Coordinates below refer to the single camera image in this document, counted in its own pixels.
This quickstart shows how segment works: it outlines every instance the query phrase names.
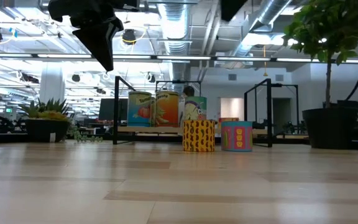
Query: doorway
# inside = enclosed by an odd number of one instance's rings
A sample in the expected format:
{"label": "doorway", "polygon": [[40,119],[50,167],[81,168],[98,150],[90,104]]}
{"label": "doorway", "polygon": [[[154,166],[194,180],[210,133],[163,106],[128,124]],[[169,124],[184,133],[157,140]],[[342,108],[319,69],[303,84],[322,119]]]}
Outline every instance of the doorway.
{"label": "doorway", "polygon": [[273,133],[284,131],[283,126],[291,121],[291,99],[273,98]]}

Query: large decorative can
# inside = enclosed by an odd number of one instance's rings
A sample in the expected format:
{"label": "large decorative can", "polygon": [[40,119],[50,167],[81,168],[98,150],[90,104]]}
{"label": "large decorative can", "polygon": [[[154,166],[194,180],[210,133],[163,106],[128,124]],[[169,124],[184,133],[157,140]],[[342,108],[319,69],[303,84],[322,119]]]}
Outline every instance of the large decorative can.
{"label": "large decorative can", "polygon": [[206,98],[189,96],[185,102],[184,120],[206,120]]}
{"label": "large decorative can", "polygon": [[240,118],[219,118],[219,130],[222,130],[222,122],[224,121],[239,121]]}
{"label": "large decorative can", "polygon": [[223,151],[252,151],[252,122],[222,122],[221,145]]}
{"label": "large decorative can", "polygon": [[184,151],[215,151],[215,121],[185,120],[183,124]]}
{"label": "large decorative can", "polygon": [[155,100],[155,126],[177,128],[179,94],[174,91],[160,91]]}
{"label": "large decorative can", "polygon": [[151,113],[152,113],[152,115],[151,115],[151,127],[154,127],[155,126],[155,98],[154,97],[152,97],[152,101],[151,101]]}
{"label": "large decorative can", "polygon": [[150,127],[151,99],[151,93],[129,92],[128,126]]}

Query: potted plant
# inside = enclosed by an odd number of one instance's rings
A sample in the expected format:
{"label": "potted plant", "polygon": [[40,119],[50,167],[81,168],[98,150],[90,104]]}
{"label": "potted plant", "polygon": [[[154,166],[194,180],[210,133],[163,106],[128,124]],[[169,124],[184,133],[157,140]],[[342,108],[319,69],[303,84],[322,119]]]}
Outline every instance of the potted plant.
{"label": "potted plant", "polygon": [[331,107],[331,67],[357,56],[358,0],[310,0],[284,33],[284,46],[293,39],[291,49],[327,64],[326,107],[303,111],[312,147],[349,148],[357,111]]}
{"label": "potted plant", "polygon": [[70,120],[65,115],[68,110],[65,102],[60,103],[60,100],[51,99],[45,104],[39,100],[37,105],[32,101],[30,106],[21,106],[28,116],[25,127],[32,140],[59,142],[65,137],[70,126]]}

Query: green leaves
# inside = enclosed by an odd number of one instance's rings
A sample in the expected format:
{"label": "green leaves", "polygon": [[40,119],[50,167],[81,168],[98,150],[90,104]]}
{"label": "green leaves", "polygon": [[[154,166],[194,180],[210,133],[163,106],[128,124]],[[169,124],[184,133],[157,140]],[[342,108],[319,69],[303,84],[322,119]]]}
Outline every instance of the green leaves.
{"label": "green leaves", "polygon": [[31,101],[30,106],[20,105],[20,108],[29,118],[39,118],[39,114],[46,111],[55,111],[57,113],[65,114],[69,109],[66,100],[64,100],[63,103],[60,103],[60,100],[54,101],[53,98],[48,100],[46,104],[42,103],[38,98],[38,105],[35,105],[35,102]]}
{"label": "green leaves", "polygon": [[358,0],[309,0],[284,33],[284,46],[296,40],[291,49],[317,56],[320,62],[328,62],[328,52],[339,53],[339,65],[357,56]]}
{"label": "green leaves", "polygon": [[353,51],[353,50],[350,50],[350,51],[342,51],[338,57],[336,58],[336,65],[340,65],[342,64],[343,62],[346,62],[346,60],[348,58],[351,58],[351,57],[357,57],[358,54]]}

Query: leafy plant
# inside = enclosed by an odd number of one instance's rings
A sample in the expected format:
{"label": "leafy plant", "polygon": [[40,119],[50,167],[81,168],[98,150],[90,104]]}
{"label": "leafy plant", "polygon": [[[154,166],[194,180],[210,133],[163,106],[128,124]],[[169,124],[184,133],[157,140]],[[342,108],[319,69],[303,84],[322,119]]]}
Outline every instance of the leafy plant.
{"label": "leafy plant", "polygon": [[74,125],[71,125],[69,128],[68,128],[68,131],[67,131],[67,135],[71,136],[71,137],[74,137],[74,139],[77,141],[77,142],[86,142],[86,141],[90,141],[90,142],[102,142],[103,141],[103,138],[102,137],[95,137],[95,136],[92,136],[92,137],[88,137],[86,135],[81,135],[80,131],[78,130],[77,126],[74,126]]}
{"label": "leafy plant", "polygon": [[29,118],[38,118],[39,107],[34,101],[31,101],[30,106],[20,105],[20,108]]}
{"label": "leafy plant", "polygon": [[284,46],[327,63],[326,107],[330,107],[331,67],[356,57],[358,0],[309,0],[285,28]]}
{"label": "leafy plant", "polygon": [[40,98],[38,98],[38,106],[40,112],[44,111],[56,111],[62,114],[67,113],[68,111],[68,103],[66,103],[66,100],[64,100],[62,103],[60,103],[60,100],[55,101],[53,98],[51,100],[48,100],[48,102],[45,104],[40,101]]}
{"label": "leafy plant", "polygon": [[69,119],[64,115],[68,110],[68,106],[65,103],[66,100],[60,103],[60,100],[54,101],[53,99],[48,100],[47,103],[42,103],[38,99],[37,105],[35,105],[34,101],[31,101],[30,106],[21,105],[20,108],[29,118],[68,121]]}
{"label": "leafy plant", "polygon": [[51,119],[55,121],[68,121],[69,118],[56,111],[44,111],[42,113],[38,113],[38,117],[41,119]]}

